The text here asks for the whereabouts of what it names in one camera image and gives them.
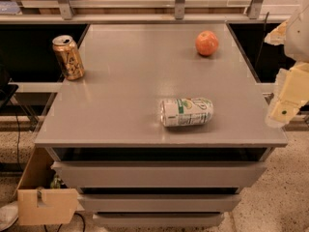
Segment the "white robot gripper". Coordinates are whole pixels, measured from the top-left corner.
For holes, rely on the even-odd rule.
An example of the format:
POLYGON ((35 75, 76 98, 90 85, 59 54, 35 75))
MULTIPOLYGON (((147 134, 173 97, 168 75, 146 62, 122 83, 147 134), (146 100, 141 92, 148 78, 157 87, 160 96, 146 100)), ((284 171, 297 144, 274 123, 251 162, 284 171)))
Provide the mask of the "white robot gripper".
POLYGON ((309 0, 303 0, 289 20, 269 32, 265 42, 284 45, 285 54, 298 61, 276 76, 265 122, 272 128, 288 125, 309 102, 309 0))

